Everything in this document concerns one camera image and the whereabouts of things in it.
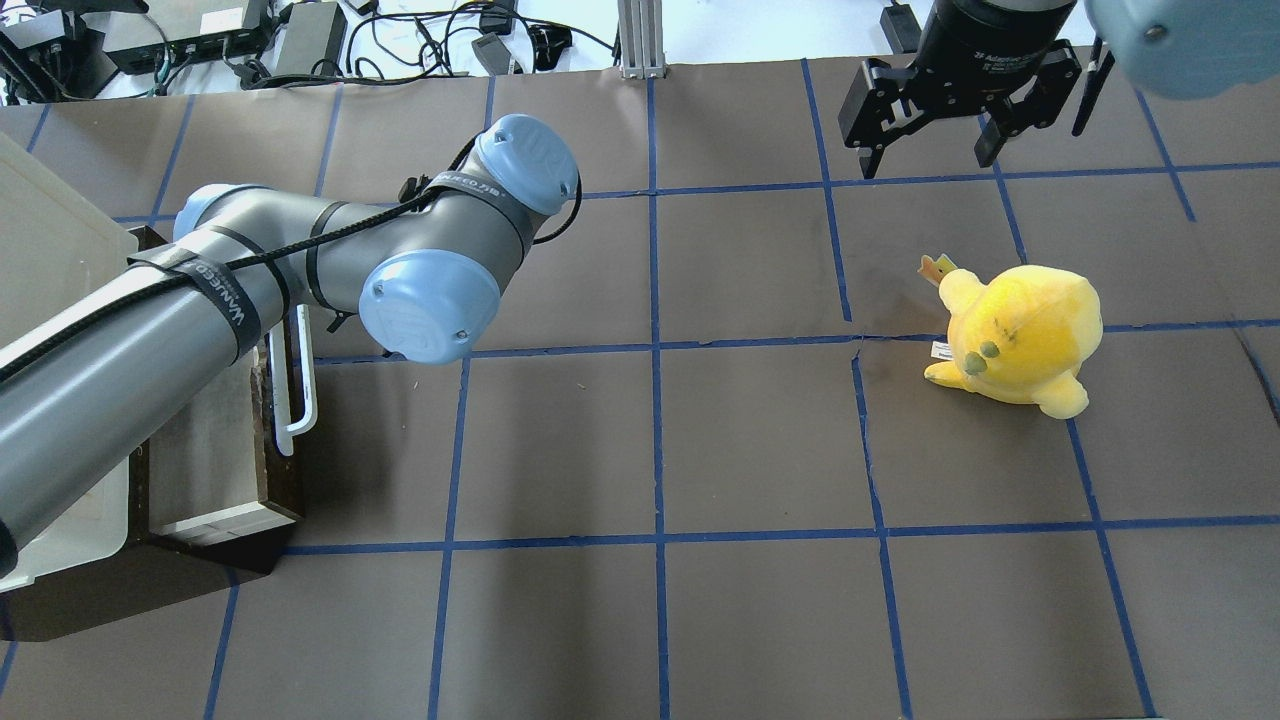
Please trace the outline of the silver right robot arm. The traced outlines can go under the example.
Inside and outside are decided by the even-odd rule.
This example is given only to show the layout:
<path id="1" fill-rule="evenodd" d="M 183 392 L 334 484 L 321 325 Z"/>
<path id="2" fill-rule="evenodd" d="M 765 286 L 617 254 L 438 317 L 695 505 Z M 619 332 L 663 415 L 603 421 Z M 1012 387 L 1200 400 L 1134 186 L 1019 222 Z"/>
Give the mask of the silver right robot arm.
<path id="1" fill-rule="evenodd" d="M 1005 145 L 1051 127 L 1082 91 L 1071 132 L 1082 135 L 1114 70 L 1174 100 L 1215 97 L 1277 74 L 1275 1 L 1087 1 L 1094 32 L 1082 60 L 1061 29 L 1073 1 L 936 1 L 905 67 L 865 59 L 838 113 L 861 174 L 884 151 L 936 120 L 980 117 L 974 145 L 992 167 Z"/>

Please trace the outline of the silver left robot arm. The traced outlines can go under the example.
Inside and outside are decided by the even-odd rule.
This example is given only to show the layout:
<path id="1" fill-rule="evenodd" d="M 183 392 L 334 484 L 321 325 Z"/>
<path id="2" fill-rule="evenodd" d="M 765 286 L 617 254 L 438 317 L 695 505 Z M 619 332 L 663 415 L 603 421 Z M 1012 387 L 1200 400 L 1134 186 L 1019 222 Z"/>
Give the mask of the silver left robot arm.
<path id="1" fill-rule="evenodd" d="M 357 316 L 413 363 L 462 359 L 581 190 L 568 143 L 527 114 L 497 119 L 393 208 L 198 188 L 175 242 L 3 350 L 3 571 L 297 307 Z"/>

